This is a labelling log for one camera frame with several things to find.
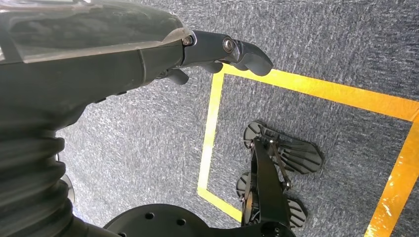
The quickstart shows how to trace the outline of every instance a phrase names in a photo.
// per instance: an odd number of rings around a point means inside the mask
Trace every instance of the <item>yellow tape square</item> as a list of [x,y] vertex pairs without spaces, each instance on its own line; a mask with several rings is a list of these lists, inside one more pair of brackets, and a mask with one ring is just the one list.
[[208,117],[198,179],[198,195],[237,221],[241,221],[241,211],[207,190],[212,148],[214,145],[215,129],[225,74],[252,79],[413,122],[364,237],[389,237],[391,235],[419,175],[418,101],[278,70],[272,70],[268,75],[259,77],[250,71],[240,71],[232,66],[224,65],[223,70],[214,74],[212,78]]

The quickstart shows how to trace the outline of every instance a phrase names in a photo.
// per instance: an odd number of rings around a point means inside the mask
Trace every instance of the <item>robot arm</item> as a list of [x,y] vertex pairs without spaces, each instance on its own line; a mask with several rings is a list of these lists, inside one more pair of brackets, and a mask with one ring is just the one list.
[[0,0],[0,235],[118,237],[72,215],[55,132],[88,104],[154,79],[183,84],[182,68],[216,73],[222,63],[260,76],[272,68],[255,45],[191,31],[153,8]]

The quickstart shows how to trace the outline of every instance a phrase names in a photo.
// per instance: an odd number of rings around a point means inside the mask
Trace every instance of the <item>silver bolt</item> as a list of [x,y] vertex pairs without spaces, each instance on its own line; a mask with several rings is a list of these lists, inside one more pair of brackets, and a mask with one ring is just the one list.
[[191,45],[193,42],[194,42],[194,39],[192,38],[192,36],[187,36],[182,39],[183,45]]
[[230,37],[226,37],[223,42],[224,51],[231,53],[233,51],[234,43]]

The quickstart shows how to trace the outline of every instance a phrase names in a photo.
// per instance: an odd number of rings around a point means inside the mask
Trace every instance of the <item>gray carpet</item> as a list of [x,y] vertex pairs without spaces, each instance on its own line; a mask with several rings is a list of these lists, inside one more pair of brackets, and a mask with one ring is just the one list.
[[[414,0],[145,0],[192,29],[230,34],[260,46],[279,70],[419,101],[419,3]],[[196,194],[211,75],[189,83],[158,80],[90,105],[60,132],[61,159],[76,209],[103,226],[148,203],[185,207],[210,226],[235,220]],[[289,195],[309,211],[297,236],[361,236],[411,124],[278,87],[228,76],[223,86],[209,190],[238,206],[234,186],[249,153],[241,139],[259,119],[316,143],[322,172],[294,176]],[[418,185],[393,236],[419,232]]]

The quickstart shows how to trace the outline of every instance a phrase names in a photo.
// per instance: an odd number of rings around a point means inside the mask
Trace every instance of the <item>mounting hole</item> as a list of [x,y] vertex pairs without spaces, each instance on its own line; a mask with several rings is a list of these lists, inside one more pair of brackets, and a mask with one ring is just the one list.
[[179,219],[179,220],[176,221],[176,223],[180,226],[183,226],[183,225],[186,224],[186,220],[185,219]]
[[154,213],[149,212],[149,213],[145,214],[145,219],[147,219],[147,220],[151,220],[151,219],[153,219],[153,218],[154,218]]

